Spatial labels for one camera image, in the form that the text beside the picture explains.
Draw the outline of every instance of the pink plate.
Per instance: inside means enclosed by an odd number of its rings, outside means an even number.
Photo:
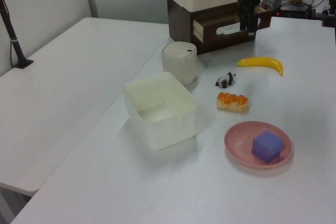
[[[265,130],[269,130],[283,140],[280,156],[269,163],[252,154],[253,139]],[[270,169],[283,165],[292,154],[292,143],[285,132],[272,124],[258,121],[248,121],[232,126],[225,134],[224,144],[228,152],[243,165]]]

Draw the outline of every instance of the panda figurine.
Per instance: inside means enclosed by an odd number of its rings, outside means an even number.
[[[229,72],[228,74],[218,78],[218,80],[216,81],[216,86],[226,89],[227,85],[232,85],[232,81],[235,77],[236,74],[232,74],[231,72]]]

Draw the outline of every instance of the foam cube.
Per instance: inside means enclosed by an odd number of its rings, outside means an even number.
[[[252,153],[266,163],[280,155],[282,139],[270,131],[264,131],[253,139]]]

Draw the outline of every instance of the bread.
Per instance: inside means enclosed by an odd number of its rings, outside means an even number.
[[[244,112],[247,110],[247,97],[220,92],[217,96],[217,108],[234,112]]]

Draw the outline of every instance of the toy banana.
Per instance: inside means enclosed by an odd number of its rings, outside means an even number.
[[[282,63],[277,59],[267,56],[255,56],[255,57],[243,58],[237,61],[237,65],[241,67],[266,66],[277,70],[281,76],[284,73]]]

